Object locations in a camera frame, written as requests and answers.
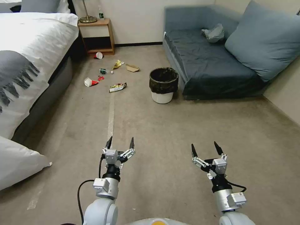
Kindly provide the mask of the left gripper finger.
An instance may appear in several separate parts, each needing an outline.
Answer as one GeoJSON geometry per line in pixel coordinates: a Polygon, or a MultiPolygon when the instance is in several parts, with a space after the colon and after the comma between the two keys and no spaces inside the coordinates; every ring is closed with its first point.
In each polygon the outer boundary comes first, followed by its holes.
{"type": "Polygon", "coordinates": [[[134,137],[132,137],[128,150],[120,155],[122,158],[131,158],[135,154],[134,137]]]}
{"type": "Polygon", "coordinates": [[[106,145],[104,148],[102,148],[103,154],[105,154],[107,152],[107,150],[110,149],[111,144],[112,144],[112,136],[109,138],[109,140],[106,142],[106,145]]]}

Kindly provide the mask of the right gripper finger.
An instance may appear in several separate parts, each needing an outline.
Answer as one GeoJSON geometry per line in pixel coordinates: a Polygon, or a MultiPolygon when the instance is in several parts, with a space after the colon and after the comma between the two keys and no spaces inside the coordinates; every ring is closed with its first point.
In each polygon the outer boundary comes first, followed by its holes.
{"type": "Polygon", "coordinates": [[[222,148],[215,141],[214,141],[214,146],[220,158],[227,161],[228,155],[223,152],[222,148]]]}
{"type": "Polygon", "coordinates": [[[192,162],[198,167],[208,167],[208,163],[198,157],[193,143],[191,144],[191,149],[192,149],[192,162]]]}

